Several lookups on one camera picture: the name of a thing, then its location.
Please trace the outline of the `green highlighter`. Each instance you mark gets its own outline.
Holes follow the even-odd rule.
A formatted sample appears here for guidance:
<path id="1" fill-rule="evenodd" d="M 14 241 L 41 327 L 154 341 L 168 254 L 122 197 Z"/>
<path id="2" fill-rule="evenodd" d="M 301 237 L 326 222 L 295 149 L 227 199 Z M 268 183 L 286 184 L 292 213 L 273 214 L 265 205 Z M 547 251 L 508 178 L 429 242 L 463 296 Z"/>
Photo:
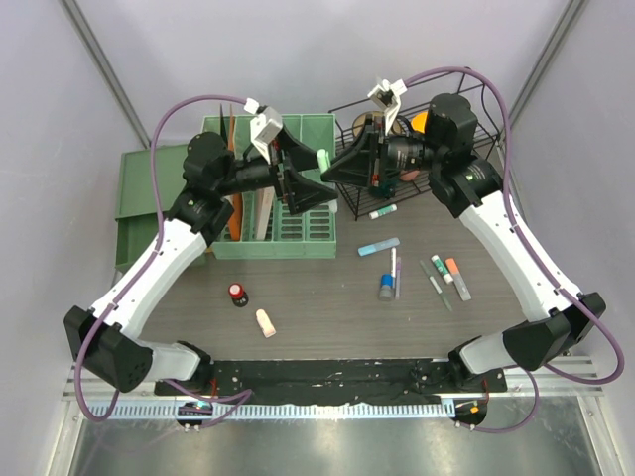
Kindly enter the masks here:
<path id="1" fill-rule="evenodd" d="M 330 168 L 330 156 L 326 149 L 317 150 L 317 165 L 322 174 Z"/>

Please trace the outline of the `white folder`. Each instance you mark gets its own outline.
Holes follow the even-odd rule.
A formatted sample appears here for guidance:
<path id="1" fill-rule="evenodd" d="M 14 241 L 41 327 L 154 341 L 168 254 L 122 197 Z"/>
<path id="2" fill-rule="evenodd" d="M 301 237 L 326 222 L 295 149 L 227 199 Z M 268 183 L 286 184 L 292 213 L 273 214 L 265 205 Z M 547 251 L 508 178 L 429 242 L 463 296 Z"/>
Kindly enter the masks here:
<path id="1" fill-rule="evenodd" d="M 254 240 L 263 241 L 267 234 L 272 206 L 276 198 L 276 191 L 271 187 L 259 189 L 256 192 Z"/>

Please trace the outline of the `light blue highlighter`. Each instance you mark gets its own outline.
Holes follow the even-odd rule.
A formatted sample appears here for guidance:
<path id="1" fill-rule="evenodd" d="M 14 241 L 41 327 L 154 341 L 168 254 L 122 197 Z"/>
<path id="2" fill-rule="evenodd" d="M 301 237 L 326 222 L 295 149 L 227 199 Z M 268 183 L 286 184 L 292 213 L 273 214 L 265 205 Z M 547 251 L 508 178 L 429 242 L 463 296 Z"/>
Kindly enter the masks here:
<path id="1" fill-rule="evenodd" d="M 360 257 L 366 257 L 381 251 L 389 250 L 400 245 L 397 237 L 382 240 L 373 244 L 365 245 L 357 250 Z"/>

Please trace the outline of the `drawer box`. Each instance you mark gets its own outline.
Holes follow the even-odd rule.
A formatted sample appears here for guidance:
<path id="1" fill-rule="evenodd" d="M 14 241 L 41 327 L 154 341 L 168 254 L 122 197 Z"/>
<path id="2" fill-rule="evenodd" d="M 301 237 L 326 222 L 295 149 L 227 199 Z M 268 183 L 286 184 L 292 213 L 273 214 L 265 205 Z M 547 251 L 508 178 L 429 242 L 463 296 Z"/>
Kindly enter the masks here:
<path id="1" fill-rule="evenodd" d="M 183 162 L 186 155 L 185 144 L 164 146 L 156 151 L 156 174 L 164 212 L 169 211 L 185 186 Z M 115 269 L 126 273 L 158 232 L 148 150 L 127 152 L 121 157 L 115 220 Z"/>

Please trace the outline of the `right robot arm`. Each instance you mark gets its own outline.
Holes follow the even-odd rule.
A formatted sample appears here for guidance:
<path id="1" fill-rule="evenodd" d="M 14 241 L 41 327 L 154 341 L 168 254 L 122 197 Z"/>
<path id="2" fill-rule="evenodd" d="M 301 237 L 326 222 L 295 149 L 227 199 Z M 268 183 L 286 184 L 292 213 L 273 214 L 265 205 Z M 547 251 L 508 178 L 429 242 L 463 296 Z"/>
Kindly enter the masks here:
<path id="1" fill-rule="evenodd" d="M 327 182 L 366 187 L 401 172 L 427 172 L 433 196 L 480 241 L 507 279 L 525 319 L 449 353 L 447 376 L 462 392 L 497 368 L 543 367 L 580 343 L 606 310 L 599 294 L 583 293 L 564 276 L 504 196 L 501 175 L 473 150 L 477 125 L 469 101 L 450 93 L 432 99 L 421 132 L 389 135 L 368 116 L 352 144 L 321 174 Z"/>

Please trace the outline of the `dark green mug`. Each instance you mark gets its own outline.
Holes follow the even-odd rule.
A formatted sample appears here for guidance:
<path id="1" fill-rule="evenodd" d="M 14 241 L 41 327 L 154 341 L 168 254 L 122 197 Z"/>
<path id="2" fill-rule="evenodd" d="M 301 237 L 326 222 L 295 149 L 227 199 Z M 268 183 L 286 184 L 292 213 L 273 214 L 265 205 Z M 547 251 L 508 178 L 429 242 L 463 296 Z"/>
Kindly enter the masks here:
<path id="1" fill-rule="evenodd" d="M 396 196 L 397 188 L 399 185 L 398 180 L 387 180 L 379 186 L 381 196 L 384 199 L 390 200 Z"/>

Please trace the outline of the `green white glue stick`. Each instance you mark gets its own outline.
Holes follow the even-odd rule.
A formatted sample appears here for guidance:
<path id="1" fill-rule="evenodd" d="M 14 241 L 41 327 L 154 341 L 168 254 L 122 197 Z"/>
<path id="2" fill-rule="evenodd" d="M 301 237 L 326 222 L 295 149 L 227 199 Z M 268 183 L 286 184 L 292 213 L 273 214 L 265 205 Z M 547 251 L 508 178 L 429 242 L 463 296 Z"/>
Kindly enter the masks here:
<path id="1" fill-rule="evenodd" d="M 375 220 L 375 219 L 378 219 L 380 217 L 386 216 L 386 215 L 388 215 L 390 213 L 393 213 L 397 209 L 398 209 L 398 207 L 397 207 L 396 204 L 386 205 L 386 206 L 383 206 L 383 207 L 381 207 L 379 209 L 376 209 L 376 210 L 373 210 L 373 211 L 369 212 L 368 213 L 368 217 L 371 220 Z"/>

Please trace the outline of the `pink mug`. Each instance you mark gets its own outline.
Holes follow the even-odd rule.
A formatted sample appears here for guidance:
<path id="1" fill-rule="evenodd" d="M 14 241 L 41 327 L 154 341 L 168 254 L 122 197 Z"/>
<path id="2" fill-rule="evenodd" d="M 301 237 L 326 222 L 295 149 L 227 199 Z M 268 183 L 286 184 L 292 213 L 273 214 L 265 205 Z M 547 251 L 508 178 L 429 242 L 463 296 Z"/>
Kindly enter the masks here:
<path id="1" fill-rule="evenodd" d="M 400 181 L 403 181 L 403 182 L 413 181 L 414 179 L 418 177 L 419 173 L 420 172 L 418 170 L 402 171 L 400 173 L 399 179 Z"/>

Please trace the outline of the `green file organizer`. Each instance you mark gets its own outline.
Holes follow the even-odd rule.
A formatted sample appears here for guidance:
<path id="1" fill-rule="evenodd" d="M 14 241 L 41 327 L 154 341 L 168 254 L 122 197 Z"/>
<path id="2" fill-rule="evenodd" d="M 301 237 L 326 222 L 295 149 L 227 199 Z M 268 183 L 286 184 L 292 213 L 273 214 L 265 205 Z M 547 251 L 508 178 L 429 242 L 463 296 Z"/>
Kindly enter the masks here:
<path id="1" fill-rule="evenodd" d="M 332 114 L 285 114 L 289 133 L 308 147 L 335 152 L 335 116 Z M 234 241 L 228 229 L 210 246 L 218 260 L 332 259 L 336 255 L 335 215 L 322 204 L 300 215 L 274 200 L 265 238 L 257 240 L 259 194 L 242 194 L 241 239 Z"/>

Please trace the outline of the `orange bowl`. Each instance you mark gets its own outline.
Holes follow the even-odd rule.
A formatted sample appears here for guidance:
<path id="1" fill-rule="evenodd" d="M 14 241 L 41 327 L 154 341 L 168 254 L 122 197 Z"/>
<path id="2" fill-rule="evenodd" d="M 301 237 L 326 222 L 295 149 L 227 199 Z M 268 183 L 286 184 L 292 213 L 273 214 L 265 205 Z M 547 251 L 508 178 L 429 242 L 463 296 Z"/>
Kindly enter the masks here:
<path id="1" fill-rule="evenodd" d="M 424 133 L 428 119 L 428 112 L 423 111 L 411 119 L 411 126 L 415 132 Z"/>

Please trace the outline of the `white pen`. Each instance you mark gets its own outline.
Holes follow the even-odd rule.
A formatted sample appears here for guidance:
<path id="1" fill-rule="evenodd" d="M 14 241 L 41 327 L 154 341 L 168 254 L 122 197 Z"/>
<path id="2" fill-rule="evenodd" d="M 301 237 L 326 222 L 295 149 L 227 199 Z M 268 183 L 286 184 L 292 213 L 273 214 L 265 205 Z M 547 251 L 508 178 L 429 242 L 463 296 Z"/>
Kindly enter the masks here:
<path id="1" fill-rule="evenodd" d="M 391 277 L 394 280 L 397 272 L 397 247 L 391 247 Z"/>

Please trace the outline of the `red black stamp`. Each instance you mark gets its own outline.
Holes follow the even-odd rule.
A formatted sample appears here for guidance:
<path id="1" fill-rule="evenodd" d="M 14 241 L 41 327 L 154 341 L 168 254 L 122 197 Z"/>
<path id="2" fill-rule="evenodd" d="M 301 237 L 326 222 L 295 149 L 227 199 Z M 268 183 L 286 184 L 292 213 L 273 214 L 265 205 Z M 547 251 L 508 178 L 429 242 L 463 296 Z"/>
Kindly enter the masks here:
<path id="1" fill-rule="evenodd" d="M 248 294 L 246 293 L 244 287 L 239 283 L 232 283 L 228 287 L 228 294 L 232 303 L 237 307 L 244 307 L 249 302 Z"/>

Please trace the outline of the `small green glue stick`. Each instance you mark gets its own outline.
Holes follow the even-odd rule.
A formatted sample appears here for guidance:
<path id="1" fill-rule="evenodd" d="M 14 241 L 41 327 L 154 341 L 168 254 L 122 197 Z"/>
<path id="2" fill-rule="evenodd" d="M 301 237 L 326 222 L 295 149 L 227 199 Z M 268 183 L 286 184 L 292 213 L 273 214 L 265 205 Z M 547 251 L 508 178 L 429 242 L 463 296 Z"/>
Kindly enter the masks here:
<path id="1" fill-rule="evenodd" d="M 445 263 L 443 262 L 443 260 L 440 258 L 440 256 L 439 255 L 433 255 L 431 257 L 431 262 L 433 263 L 433 265 L 437 269 L 438 273 L 443 278 L 444 282 L 446 284 L 452 284 L 453 283 L 453 277 L 452 277 L 450 271 L 448 270 L 448 268 L 446 267 Z"/>

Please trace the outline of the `pink eraser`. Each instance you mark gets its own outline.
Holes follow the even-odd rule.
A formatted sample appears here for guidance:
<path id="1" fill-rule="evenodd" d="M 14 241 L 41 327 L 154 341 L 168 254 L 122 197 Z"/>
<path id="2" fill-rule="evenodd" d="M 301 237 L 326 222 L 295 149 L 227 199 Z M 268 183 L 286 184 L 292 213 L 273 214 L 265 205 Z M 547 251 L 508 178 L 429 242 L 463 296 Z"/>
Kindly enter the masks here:
<path id="1" fill-rule="evenodd" d="M 256 321 L 265 338 L 270 338 L 276 334 L 276 329 L 268 313 L 264 309 L 256 310 Z"/>

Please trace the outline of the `orange highlighter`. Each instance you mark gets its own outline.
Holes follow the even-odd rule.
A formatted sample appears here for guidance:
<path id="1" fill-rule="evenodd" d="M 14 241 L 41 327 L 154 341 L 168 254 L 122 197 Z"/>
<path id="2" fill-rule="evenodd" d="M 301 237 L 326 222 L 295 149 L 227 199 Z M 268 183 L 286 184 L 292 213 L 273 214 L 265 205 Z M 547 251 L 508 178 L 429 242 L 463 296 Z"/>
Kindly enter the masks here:
<path id="1" fill-rule="evenodd" d="M 450 276 L 453 279 L 454 285 L 458 292 L 459 297 L 462 301 L 469 301 L 472 299 L 471 293 L 469 292 L 467 285 L 460 273 L 459 267 L 454 258 L 447 258 L 445 260 L 445 265 L 449 270 Z"/>

